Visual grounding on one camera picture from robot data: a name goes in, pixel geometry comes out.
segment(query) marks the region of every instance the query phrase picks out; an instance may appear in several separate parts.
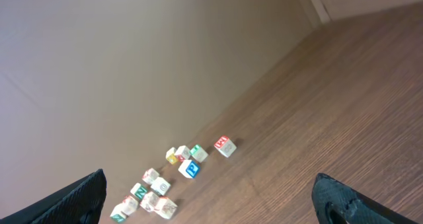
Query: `toy block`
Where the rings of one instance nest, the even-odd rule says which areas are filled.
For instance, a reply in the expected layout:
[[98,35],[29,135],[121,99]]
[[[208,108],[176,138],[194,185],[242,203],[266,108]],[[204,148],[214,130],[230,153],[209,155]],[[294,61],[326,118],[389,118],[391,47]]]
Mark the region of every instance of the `toy block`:
[[140,183],[137,183],[134,185],[134,187],[131,189],[131,194],[135,197],[142,200],[144,198],[144,195],[147,193],[147,188],[142,186]]
[[159,197],[153,192],[148,192],[144,195],[144,198],[141,201],[140,206],[148,212],[154,211],[154,207],[157,205]]
[[189,148],[187,148],[187,146],[186,146],[186,145],[182,145],[182,146],[180,146],[180,147],[176,150],[176,152],[174,153],[174,155],[175,155],[175,157],[176,157],[176,158],[178,158],[178,160],[179,160],[180,162],[183,162],[183,161],[185,161],[185,160],[189,159],[189,158],[190,158],[190,156],[191,156],[191,154],[190,154],[190,150],[189,150]]
[[160,176],[159,172],[157,172],[154,168],[151,168],[145,171],[143,180],[147,184],[151,185],[154,182],[154,180],[156,180],[156,178],[158,178],[159,176]]
[[202,147],[200,147],[200,145],[195,145],[191,151],[190,151],[192,157],[198,161],[199,163],[203,162],[207,156],[209,156],[207,154],[206,151],[204,151],[204,149]]
[[157,202],[154,211],[164,219],[170,219],[175,213],[177,207],[178,206],[174,202],[172,202],[172,200],[170,200],[168,197],[162,197]]
[[117,223],[124,222],[127,217],[125,213],[122,213],[122,206],[123,204],[118,204],[114,207],[112,214],[110,214],[110,218]]
[[193,160],[185,160],[178,170],[187,178],[195,178],[200,171],[200,167]]
[[137,211],[138,201],[131,196],[127,196],[122,204],[122,213],[126,215],[131,215]]
[[174,147],[172,147],[166,152],[166,160],[172,165],[178,162],[178,159],[174,155],[175,152],[176,149]]
[[164,178],[158,177],[156,180],[154,180],[153,184],[151,185],[151,189],[156,191],[156,193],[160,195],[165,195],[167,190],[171,187],[171,184],[169,184]]
[[237,148],[226,135],[220,137],[220,139],[214,144],[214,147],[216,147],[216,149],[227,158],[230,157]]

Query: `block face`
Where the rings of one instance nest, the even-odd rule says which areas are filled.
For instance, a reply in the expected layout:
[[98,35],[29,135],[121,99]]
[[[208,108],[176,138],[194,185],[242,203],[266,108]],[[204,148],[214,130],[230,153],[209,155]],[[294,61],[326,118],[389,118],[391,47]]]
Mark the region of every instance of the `block face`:
[[174,202],[172,202],[172,200],[167,197],[162,197],[157,202],[154,211],[161,217],[165,219],[170,219],[172,218],[177,208],[178,206]]
[[174,147],[170,148],[166,152],[166,160],[172,165],[178,162],[178,159],[174,155],[175,153],[176,153],[176,149]]
[[195,145],[191,151],[190,151],[192,157],[198,161],[199,163],[203,162],[207,156],[209,156],[207,154],[206,151],[204,151],[204,149],[202,147],[200,147],[200,145]]
[[122,213],[126,215],[133,214],[135,211],[137,211],[137,208],[138,201],[131,196],[126,197],[125,200],[122,202]]
[[156,178],[156,180],[154,180],[153,184],[151,185],[151,189],[162,196],[166,194],[170,187],[171,184],[169,184],[164,178],[161,177]]
[[110,218],[113,219],[117,223],[124,222],[126,220],[126,214],[122,213],[123,204],[119,204],[114,207],[112,214],[110,214]]
[[145,171],[143,175],[143,181],[151,185],[154,182],[154,180],[156,180],[156,178],[158,178],[159,176],[160,174],[154,168],[151,168]]
[[176,152],[174,153],[175,157],[180,161],[183,162],[187,159],[190,158],[191,154],[190,154],[190,150],[189,148],[187,148],[186,145],[182,145],[180,146]]
[[144,198],[141,201],[140,206],[148,212],[154,211],[154,207],[157,205],[159,201],[158,195],[153,192],[148,192],[144,195]]
[[227,158],[230,157],[237,148],[235,144],[225,135],[222,136],[214,146],[223,156]]
[[178,171],[187,178],[195,178],[200,171],[200,167],[193,160],[185,160]]
[[144,198],[144,195],[148,192],[147,188],[142,186],[140,183],[137,183],[132,189],[131,194],[133,194],[135,197],[142,200]]

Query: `letter on block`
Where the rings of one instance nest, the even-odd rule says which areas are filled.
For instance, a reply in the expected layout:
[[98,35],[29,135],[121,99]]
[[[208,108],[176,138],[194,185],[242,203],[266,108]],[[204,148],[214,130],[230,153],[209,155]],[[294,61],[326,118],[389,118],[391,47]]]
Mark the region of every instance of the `letter on block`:
[[126,197],[122,204],[122,212],[126,215],[131,215],[137,211],[138,201],[131,196]]
[[195,178],[200,171],[200,167],[192,160],[185,160],[178,170],[187,178]]
[[194,159],[196,159],[199,163],[203,162],[207,156],[209,156],[207,154],[206,151],[204,151],[204,149],[202,147],[200,147],[200,145],[195,145],[192,149],[191,149],[191,155]]
[[176,149],[174,147],[172,147],[166,152],[166,160],[172,165],[178,162],[178,159],[174,155],[175,152],[176,152]]
[[189,150],[189,148],[187,148],[187,146],[186,146],[186,145],[182,145],[182,146],[180,146],[180,147],[176,150],[176,152],[174,153],[174,155],[175,155],[175,157],[176,157],[176,158],[178,158],[178,160],[179,160],[180,162],[183,162],[183,161],[185,161],[185,160],[189,159],[189,158],[190,158],[190,156],[191,156],[191,154],[190,154],[190,150]]
[[151,189],[156,191],[160,195],[165,195],[167,190],[171,187],[171,184],[169,184],[164,178],[158,177],[156,180],[154,180],[153,184],[151,185]]
[[164,219],[170,219],[175,213],[177,207],[178,206],[174,202],[172,202],[172,200],[170,200],[168,197],[162,197],[157,202],[154,211]]
[[154,180],[156,180],[156,178],[158,178],[159,176],[160,176],[159,172],[157,172],[154,168],[151,168],[145,171],[143,180],[147,184],[151,185],[154,182]]
[[118,204],[114,207],[112,214],[110,214],[110,218],[117,223],[124,222],[127,217],[125,213],[122,213],[122,206],[123,204]]
[[144,195],[147,193],[147,188],[142,186],[140,183],[137,183],[132,189],[131,194],[133,194],[135,197],[142,200],[144,198]]
[[157,205],[159,201],[158,195],[153,192],[148,192],[144,195],[143,200],[141,201],[140,206],[148,212],[154,211],[154,207]]
[[214,144],[214,147],[216,147],[216,149],[227,158],[230,157],[237,148],[226,135],[220,137],[220,139]]

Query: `cube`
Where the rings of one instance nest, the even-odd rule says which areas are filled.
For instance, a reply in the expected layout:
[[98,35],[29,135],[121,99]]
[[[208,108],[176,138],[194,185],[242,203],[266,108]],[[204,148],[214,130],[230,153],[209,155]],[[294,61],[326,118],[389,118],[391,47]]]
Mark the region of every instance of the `cube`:
[[140,183],[137,183],[134,185],[134,187],[131,189],[131,194],[135,197],[142,200],[144,198],[144,195],[147,193],[147,188],[142,186]]
[[131,196],[126,197],[122,204],[122,213],[126,215],[131,215],[137,211],[138,201]]
[[172,147],[166,152],[166,160],[172,165],[178,162],[178,159],[174,155],[175,152],[176,149],[174,147]]
[[156,191],[160,195],[165,195],[167,190],[171,187],[171,184],[169,184],[164,178],[158,177],[156,180],[154,180],[153,184],[151,185],[151,189]]
[[154,207],[157,205],[159,201],[158,195],[153,192],[148,192],[144,195],[143,200],[141,201],[140,206],[148,212],[154,211]]
[[207,152],[204,151],[202,147],[200,147],[200,145],[195,145],[191,149],[190,153],[192,157],[196,159],[199,163],[203,162],[207,158],[207,156],[209,156]]
[[195,178],[200,171],[200,167],[192,160],[185,160],[178,170],[187,178]]
[[145,171],[143,180],[147,184],[151,185],[154,182],[154,180],[156,180],[156,178],[158,178],[159,176],[160,176],[159,172],[157,172],[154,168],[151,168]]
[[177,209],[177,205],[168,197],[162,197],[157,202],[154,211],[165,219],[170,219]]
[[230,157],[237,148],[226,135],[220,137],[220,139],[214,144],[214,147],[216,147],[216,149],[227,158]]
[[190,156],[191,156],[191,154],[190,154],[190,150],[189,150],[189,148],[187,148],[187,146],[186,146],[186,145],[182,145],[182,146],[180,146],[180,147],[176,150],[176,152],[174,153],[174,155],[175,155],[175,157],[176,157],[176,158],[178,158],[178,160],[179,160],[180,162],[183,162],[183,161],[185,161],[185,160],[189,159],[189,158],[190,158]]
[[123,204],[118,204],[116,207],[114,207],[112,214],[110,214],[110,218],[117,223],[124,222],[127,217],[125,213],[122,213],[122,206]]

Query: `wood grain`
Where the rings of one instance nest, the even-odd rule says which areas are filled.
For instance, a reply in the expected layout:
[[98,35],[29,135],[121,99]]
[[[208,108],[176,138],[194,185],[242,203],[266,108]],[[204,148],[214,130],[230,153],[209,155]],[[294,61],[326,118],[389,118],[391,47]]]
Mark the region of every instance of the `wood grain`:
[[[423,223],[423,5],[320,28],[189,144],[210,156],[195,180],[163,167],[169,223],[317,223],[325,172]],[[226,159],[212,145],[228,135]],[[128,223],[168,223],[137,211]]]

